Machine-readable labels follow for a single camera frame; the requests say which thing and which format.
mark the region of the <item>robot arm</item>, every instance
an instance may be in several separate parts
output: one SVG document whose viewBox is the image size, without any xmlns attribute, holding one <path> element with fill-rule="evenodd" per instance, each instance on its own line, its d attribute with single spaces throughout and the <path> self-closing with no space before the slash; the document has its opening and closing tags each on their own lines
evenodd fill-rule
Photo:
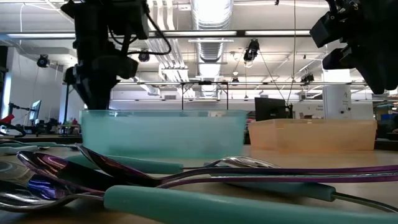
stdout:
<svg viewBox="0 0 398 224">
<path fill-rule="evenodd" d="M 148 19 L 169 46 L 167 52 L 146 52 L 165 55 L 171 46 L 160 29 L 148 18 L 146 0 L 86 0 L 75 4 L 72 0 L 61 10 L 75 20 L 78 63 L 68 68 L 65 83 L 72 85 L 91 110 L 105 110 L 109 107 L 112 88 L 119 82 L 117 76 L 128 79 L 136 75 L 138 62 L 129 58 L 129 45 L 136 39 L 148 38 Z M 121 50 L 108 40 L 123 35 Z"/>
<path fill-rule="evenodd" d="M 317 47 L 347 43 L 323 59 L 324 69 L 356 68 L 375 94 L 394 90 L 398 60 L 398 1 L 326 0 L 330 11 L 310 34 Z"/>
</svg>

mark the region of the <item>wooden table surface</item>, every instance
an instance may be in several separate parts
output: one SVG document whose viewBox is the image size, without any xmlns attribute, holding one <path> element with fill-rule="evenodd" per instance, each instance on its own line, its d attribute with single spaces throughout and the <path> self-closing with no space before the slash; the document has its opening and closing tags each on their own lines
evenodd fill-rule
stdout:
<svg viewBox="0 0 398 224">
<path fill-rule="evenodd" d="M 52 148 L 45 153 L 59 157 L 67 157 L 78 154 L 67 148 Z M 377 165 L 398 164 L 398 152 L 392 151 L 367 151 L 345 152 L 336 154 L 286 154 L 252 150 L 251 156 L 262 159 L 282 167 L 302 168 L 332 168 L 332 167 L 361 167 Z M 20 163 L 15 156 L 0 156 L 0 160 Z M 186 166 L 195 166 L 204 161 L 176 161 Z M 364 184 L 331 184 L 338 192 L 378 200 L 398 207 L 398 182 L 364 183 Z M 310 198 L 287 197 L 278 194 L 266 194 L 264 192 L 252 192 L 237 187 L 211 183 L 193 184 L 175 187 L 175 190 L 187 190 L 215 195 L 249 198 L 271 202 L 293 203 L 310 207 L 329 207 L 338 210 L 354 212 L 380 212 L 378 210 L 357 205 L 354 203 L 336 200 L 323 202 Z M 11 213 L 0 211 L 0 223 L 157 223 L 146 218 L 137 217 L 126 213 L 105 210 L 101 202 L 89 200 L 76 200 L 63 208 L 52 211 L 36 213 Z"/>
</svg>

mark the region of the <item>teal plastic bin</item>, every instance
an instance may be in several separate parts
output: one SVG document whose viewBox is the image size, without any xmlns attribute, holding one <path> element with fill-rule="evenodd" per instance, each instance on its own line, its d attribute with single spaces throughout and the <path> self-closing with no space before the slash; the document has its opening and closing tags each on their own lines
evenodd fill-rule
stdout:
<svg viewBox="0 0 398 224">
<path fill-rule="evenodd" d="M 141 158 L 243 155 L 247 111 L 81 112 L 83 144 L 100 154 Z"/>
</svg>

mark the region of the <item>orange plastic bin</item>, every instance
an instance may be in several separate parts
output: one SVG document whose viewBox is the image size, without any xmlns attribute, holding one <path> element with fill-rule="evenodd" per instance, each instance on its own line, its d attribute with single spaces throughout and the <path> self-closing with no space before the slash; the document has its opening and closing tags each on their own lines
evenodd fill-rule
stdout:
<svg viewBox="0 0 398 224">
<path fill-rule="evenodd" d="M 253 149 L 289 152 L 370 151 L 377 123 L 371 120 L 272 119 L 248 126 Z"/>
</svg>

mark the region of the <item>black monitor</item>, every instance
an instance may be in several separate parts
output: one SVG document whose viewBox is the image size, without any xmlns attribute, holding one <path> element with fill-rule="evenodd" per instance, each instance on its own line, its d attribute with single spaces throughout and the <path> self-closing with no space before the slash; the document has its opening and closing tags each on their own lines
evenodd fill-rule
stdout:
<svg viewBox="0 0 398 224">
<path fill-rule="evenodd" d="M 286 112 L 285 100 L 255 98 L 254 102 L 256 105 L 256 121 L 289 118 L 289 112 Z"/>
<path fill-rule="evenodd" d="M 35 121 L 39 117 L 39 110 L 41 104 L 42 104 L 41 100 L 38 100 L 32 104 L 32 107 L 30 108 L 29 121 Z"/>
</svg>

